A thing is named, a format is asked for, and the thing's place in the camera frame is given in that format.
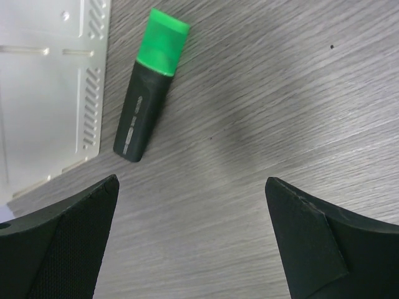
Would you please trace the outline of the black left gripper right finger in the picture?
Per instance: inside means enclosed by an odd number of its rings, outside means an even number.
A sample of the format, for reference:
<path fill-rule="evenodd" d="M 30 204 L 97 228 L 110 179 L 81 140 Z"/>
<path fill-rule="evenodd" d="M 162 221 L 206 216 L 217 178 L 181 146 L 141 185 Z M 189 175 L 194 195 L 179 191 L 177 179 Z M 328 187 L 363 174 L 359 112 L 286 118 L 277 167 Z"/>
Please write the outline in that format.
<path fill-rule="evenodd" d="M 267 206 L 291 298 L 398 298 L 398 226 L 270 177 Z"/>

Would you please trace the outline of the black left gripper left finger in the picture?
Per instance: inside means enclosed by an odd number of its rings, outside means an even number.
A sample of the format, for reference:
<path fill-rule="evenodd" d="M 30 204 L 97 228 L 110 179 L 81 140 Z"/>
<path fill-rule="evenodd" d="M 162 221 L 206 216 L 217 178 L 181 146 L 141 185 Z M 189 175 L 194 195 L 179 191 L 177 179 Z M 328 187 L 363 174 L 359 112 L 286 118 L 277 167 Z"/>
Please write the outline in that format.
<path fill-rule="evenodd" d="M 1 298 L 92 298 L 118 199 L 116 175 L 1 223 Z"/>

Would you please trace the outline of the green highlighter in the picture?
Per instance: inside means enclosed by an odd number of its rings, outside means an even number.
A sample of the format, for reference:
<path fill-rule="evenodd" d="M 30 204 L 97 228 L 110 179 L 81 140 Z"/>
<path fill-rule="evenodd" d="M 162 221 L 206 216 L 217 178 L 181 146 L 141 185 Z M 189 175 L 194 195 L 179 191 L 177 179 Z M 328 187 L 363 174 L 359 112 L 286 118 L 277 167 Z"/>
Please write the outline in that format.
<path fill-rule="evenodd" d="M 155 8 L 150 11 L 138 50 L 113 151 L 139 162 L 163 108 L 190 25 Z"/>

